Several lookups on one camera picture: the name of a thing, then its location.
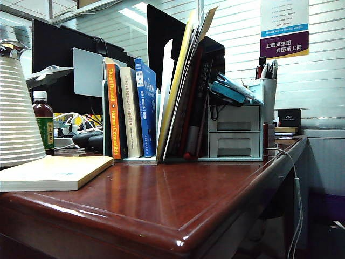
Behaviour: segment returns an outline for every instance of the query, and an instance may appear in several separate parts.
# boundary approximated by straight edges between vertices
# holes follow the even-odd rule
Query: poster
[[[309,54],[308,0],[262,0],[260,56]]]

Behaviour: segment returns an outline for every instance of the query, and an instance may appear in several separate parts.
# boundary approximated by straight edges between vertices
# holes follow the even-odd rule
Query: black monitor
[[[134,58],[127,55],[121,47],[105,43],[98,37],[90,36],[65,26],[57,27],[34,19],[32,32],[32,73],[39,72],[50,65],[73,67],[72,49],[74,47],[120,60],[134,68]],[[52,85],[38,86],[33,90],[44,90],[47,92],[47,102],[54,112],[93,114],[94,111],[95,114],[102,114],[101,97],[74,93],[73,72],[59,78]]]
[[[157,88],[161,88],[162,84],[164,47],[169,40],[174,39],[171,58],[175,61],[175,71],[184,30],[184,23],[150,4],[147,5],[148,60],[149,67],[156,72]],[[213,59],[210,81],[214,81],[218,72],[225,73],[224,46],[205,37],[204,48],[205,55]]]

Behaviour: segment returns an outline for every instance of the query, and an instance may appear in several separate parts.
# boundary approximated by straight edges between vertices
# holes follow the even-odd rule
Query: green label
[[[37,117],[39,132],[41,133],[44,149],[54,149],[54,123],[52,117]]]

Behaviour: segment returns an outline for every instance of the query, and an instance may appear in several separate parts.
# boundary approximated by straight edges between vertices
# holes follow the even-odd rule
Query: box
[[[275,146],[275,124],[264,123],[264,148]]]
[[[301,131],[301,109],[278,109],[279,127],[297,127]]]

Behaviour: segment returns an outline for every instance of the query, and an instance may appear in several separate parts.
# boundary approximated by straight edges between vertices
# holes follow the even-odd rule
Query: wooden desk
[[[305,143],[278,146],[297,160]],[[2,193],[0,257],[27,258],[33,248],[34,258],[231,258],[279,186],[293,215],[291,167],[285,155],[117,163],[79,191]],[[6,250],[9,244],[15,249]]]

